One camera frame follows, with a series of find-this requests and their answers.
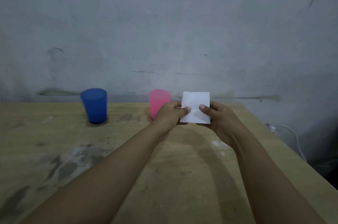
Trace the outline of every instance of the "pink cup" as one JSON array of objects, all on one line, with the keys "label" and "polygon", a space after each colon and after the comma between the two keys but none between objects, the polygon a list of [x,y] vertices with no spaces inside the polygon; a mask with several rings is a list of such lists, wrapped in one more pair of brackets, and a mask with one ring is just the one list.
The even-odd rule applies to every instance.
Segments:
[{"label": "pink cup", "polygon": [[157,112],[163,104],[170,101],[170,97],[170,93],[166,90],[152,90],[149,93],[150,118],[152,120],[154,120]]}]

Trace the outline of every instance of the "cable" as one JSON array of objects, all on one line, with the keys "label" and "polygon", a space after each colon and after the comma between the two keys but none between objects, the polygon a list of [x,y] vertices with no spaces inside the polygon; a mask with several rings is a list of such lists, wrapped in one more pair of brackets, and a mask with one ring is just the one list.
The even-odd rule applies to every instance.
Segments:
[{"label": "cable", "polygon": [[290,132],[292,132],[292,134],[295,136],[299,152],[301,153],[302,158],[304,159],[304,161],[307,162],[307,160],[306,160],[306,158],[305,158],[305,156],[304,156],[304,154],[303,154],[303,152],[301,150],[301,146],[299,145],[299,140],[298,140],[297,134],[290,127],[288,127],[286,125],[276,125],[276,127],[284,127],[284,128],[287,128]]}]

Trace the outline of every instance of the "wooden table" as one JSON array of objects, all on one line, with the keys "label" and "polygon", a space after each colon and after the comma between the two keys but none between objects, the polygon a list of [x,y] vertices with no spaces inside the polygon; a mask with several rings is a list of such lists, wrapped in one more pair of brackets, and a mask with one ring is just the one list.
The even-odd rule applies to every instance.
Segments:
[{"label": "wooden table", "polygon": [[[338,192],[240,104],[230,107],[327,223]],[[146,103],[109,103],[89,127],[81,103],[0,104],[0,223],[17,223],[144,128]],[[209,129],[177,126],[159,145],[113,223],[254,223],[231,148]]]}]

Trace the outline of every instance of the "white paper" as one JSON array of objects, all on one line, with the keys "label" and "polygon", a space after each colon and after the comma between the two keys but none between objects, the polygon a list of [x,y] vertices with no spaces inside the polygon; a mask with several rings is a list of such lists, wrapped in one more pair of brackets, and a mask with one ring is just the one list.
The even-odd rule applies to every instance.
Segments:
[{"label": "white paper", "polygon": [[181,123],[209,124],[210,117],[199,110],[199,105],[210,106],[209,92],[183,92],[182,107],[191,107],[191,111],[180,119]]}]

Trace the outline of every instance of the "blue cup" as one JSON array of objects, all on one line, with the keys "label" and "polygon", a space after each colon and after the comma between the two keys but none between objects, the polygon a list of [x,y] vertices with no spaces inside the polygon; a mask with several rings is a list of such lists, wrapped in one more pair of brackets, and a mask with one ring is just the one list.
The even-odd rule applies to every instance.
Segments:
[{"label": "blue cup", "polygon": [[81,99],[91,124],[107,121],[107,92],[104,89],[85,90],[81,92]]}]

